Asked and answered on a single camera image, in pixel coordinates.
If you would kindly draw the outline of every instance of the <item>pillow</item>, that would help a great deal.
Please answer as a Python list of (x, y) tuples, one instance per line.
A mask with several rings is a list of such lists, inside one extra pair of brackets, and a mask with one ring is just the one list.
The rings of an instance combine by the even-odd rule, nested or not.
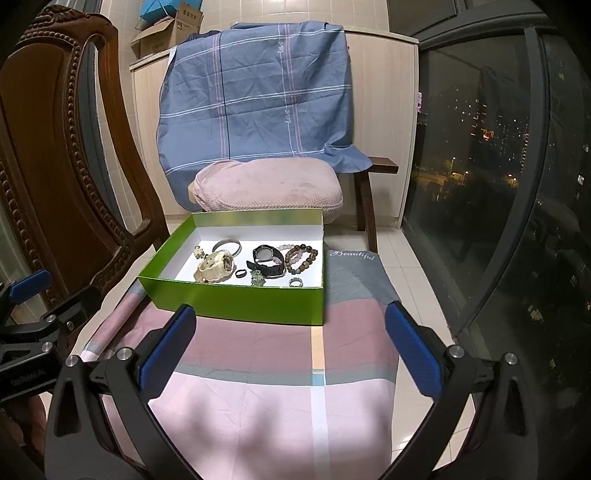
[(197, 173), (192, 193), (208, 212), (316, 207), (330, 223), (343, 209), (335, 171), (317, 158), (218, 161)]

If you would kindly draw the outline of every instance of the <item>box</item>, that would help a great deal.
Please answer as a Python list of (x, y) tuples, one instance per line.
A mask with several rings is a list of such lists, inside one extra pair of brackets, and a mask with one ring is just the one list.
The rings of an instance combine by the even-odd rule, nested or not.
[[(202, 0), (185, 0), (188, 6), (195, 10), (201, 8)], [(144, 0), (139, 16), (148, 25), (154, 25), (158, 20), (165, 17), (174, 18), (181, 5), (181, 0)]]
[[(201, 260), (193, 255), (196, 245), (209, 254), (215, 243), (236, 238), (242, 251), (236, 269), (246, 268), (244, 278), (216, 284), (196, 283), (193, 274)], [(246, 261), (259, 245), (278, 247), (306, 244), (318, 250), (314, 263), (301, 274), (268, 279), (251, 286)], [(193, 213), (179, 226), (139, 274), (139, 281), (159, 309), (176, 310), (191, 305), (197, 315), (229, 320), (287, 325), (322, 325), (324, 310), (324, 252), (321, 209), (247, 210)], [(227, 247), (230, 253), (235, 244)], [(291, 278), (303, 287), (289, 287)]]
[(151, 53), (178, 45), (191, 33), (199, 33), (203, 14), (182, 2), (175, 18), (167, 18), (153, 27), (146, 28), (131, 41), (131, 49), (140, 59)]

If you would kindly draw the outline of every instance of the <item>metal bolt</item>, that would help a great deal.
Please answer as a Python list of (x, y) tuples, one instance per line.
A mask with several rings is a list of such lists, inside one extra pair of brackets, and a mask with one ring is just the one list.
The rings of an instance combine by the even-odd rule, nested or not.
[(465, 350), (459, 345), (452, 345), (447, 349), (447, 351), (453, 358), (462, 358), (464, 353), (466, 353)]
[(509, 365), (515, 365), (518, 362), (517, 355), (514, 353), (506, 353), (505, 362), (507, 362)]
[(68, 358), (66, 358), (66, 366), (67, 367), (73, 367), (77, 363), (78, 363), (78, 355), (70, 355)]
[(129, 360), (133, 354), (134, 351), (131, 348), (123, 347), (122, 349), (117, 351), (117, 358), (119, 360)]

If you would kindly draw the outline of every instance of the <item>wooden stool leg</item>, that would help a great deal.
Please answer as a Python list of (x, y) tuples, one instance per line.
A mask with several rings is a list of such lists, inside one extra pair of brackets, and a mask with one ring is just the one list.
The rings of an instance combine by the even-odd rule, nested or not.
[(365, 231), (368, 234), (368, 247), (371, 252), (378, 253), (378, 236), (375, 230), (374, 199), (371, 195), (369, 173), (360, 171), (355, 174), (359, 179), (359, 191), (363, 204), (363, 216), (365, 217)]
[(361, 178), (360, 173), (353, 173), (353, 185), (355, 186), (355, 205), (357, 209), (357, 231), (365, 230), (365, 214), (363, 213), (363, 201), (361, 200)]

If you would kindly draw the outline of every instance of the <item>cabinet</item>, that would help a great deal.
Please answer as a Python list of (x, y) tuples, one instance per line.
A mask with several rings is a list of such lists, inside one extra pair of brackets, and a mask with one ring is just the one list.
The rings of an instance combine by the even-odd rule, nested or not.
[[(346, 28), (353, 77), (353, 141), (366, 155), (388, 157), (397, 175), (370, 174), (376, 222), (393, 225), (401, 216), (410, 176), (417, 116), (418, 49), (413, 38)], [(160, 87), (169, 53), (162, 52), (130, 67), (141, 154), (148, 175), (170, 218), (186, 215), (174, 199), (156, 146)], [(341, 175), (345, 199), (341, 223), (355, 224), (355, 191), (350, 175)]]

